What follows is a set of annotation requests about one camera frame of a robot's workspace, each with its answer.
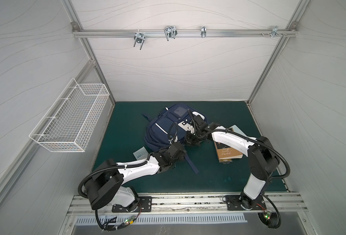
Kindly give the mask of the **navy blue backpack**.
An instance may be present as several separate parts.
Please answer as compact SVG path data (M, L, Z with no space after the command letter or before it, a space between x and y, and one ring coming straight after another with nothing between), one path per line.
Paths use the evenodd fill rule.
M156 170L157 174L167 171L176 163L176 161L169 162L165 156L166 150L172 143L178 142L184 146L189 146L185 144L184 140L186 132L190 129L189 122L194 117L202 117L208 121L204 114L183 103L166 107L153 119L147 114L143 114L143 116L150 121L146 127L144 140L147 147L152 151L152 159L159 166ZM194 173L199 173L188 154L183 159L189 163Z

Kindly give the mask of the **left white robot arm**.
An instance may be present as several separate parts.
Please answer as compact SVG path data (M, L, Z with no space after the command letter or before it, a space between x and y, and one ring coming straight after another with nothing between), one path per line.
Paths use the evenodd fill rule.
M181 143L172 143L149 153L144 160L117 163L108 159L81 180L78 194L89 200L94 211L112 204L132 212L140 203L140 198L133 188L123 185L144 176L168 171L178 160L185 158L186 153Z

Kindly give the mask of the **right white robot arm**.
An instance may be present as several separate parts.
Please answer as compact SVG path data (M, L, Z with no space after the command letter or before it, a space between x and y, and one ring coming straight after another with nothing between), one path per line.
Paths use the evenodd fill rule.
M290 175L287 160L272 146L268 138L251 138L225 128L217 123L206 123L201 116L195 116L186 123L186 141L198 145L202 141L212 140L227 145L248 157L249 179L241 193L241 199L256 200L263 194L273 179L284 179Z

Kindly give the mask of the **brown kraft book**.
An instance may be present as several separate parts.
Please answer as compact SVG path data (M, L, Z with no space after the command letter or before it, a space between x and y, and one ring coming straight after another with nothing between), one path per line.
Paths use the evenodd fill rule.
M215 142L215 149L220 163L228 164L233 159L241 159L243 154L225 144Z

